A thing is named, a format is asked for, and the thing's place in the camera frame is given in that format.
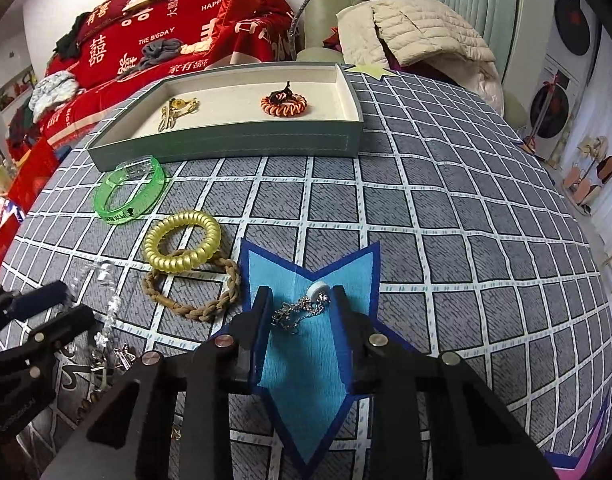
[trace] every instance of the hanging cable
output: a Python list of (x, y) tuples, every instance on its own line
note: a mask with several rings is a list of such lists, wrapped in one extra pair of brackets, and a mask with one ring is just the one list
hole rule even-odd
[(301, 7), (297, 11), (297, 14), (295, 14), (295, 17), (292, 19), (291, 28), (288, 32), (288, 43), (291, 49), (292, 60), (297, 59), (297, 47), (295, 46), (295, 35), (297, 34), (297, 24), (299, 23), (299, 18), (301, 17), (309, 1), (310, 0), (304, 0), (304, 2), (301, 4)]

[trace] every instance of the gold bracelet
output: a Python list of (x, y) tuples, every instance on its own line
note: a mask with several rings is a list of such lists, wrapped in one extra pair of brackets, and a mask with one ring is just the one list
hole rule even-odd
[[(185, 251), (180, 256), (167, 256), (159, 252), (161, 240), (173, 229), (187, 225), (198, 225), (205, 236), (194, 251)], [(182, 211), (167, 216), (156, 224), (144, 239), (144, 257), (153, 269), (173, 274), (191, 270), (211, 259), (221, 243), (221, 227), (217, 221), (203, 211)]]

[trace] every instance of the gray cloth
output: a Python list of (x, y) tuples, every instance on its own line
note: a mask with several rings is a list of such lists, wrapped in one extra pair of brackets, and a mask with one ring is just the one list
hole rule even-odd
[(182, 42), (179, 40), (155, 40), (148, 43), (141, 49), (144, 57), (132, 68), (121, 73), (117, 79), (123, 79), (132, 73), (140, 72), (151, 66), (158, 65), (164, 61), (174, 59), (179, 56), (182, 49)]

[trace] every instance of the beige puffer jacket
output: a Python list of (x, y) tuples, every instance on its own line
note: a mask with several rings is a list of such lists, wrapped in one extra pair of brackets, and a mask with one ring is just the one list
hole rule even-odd
[(342, 10), (337, 22), (346, 63), (388, 68), (381, 37), (401, 66), (424, 60), (503, 116), (495, 55), (470, 23), (438, 0), (371, 0)]

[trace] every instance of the wall decoration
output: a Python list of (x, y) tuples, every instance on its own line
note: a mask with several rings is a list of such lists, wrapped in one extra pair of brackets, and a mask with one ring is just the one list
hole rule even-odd
[(31, 66), (19, 72), (0, 88), (0, 110), (3, 111), (19, 97), (30, 97), (30, 90), (34, 88), (37, 78)]

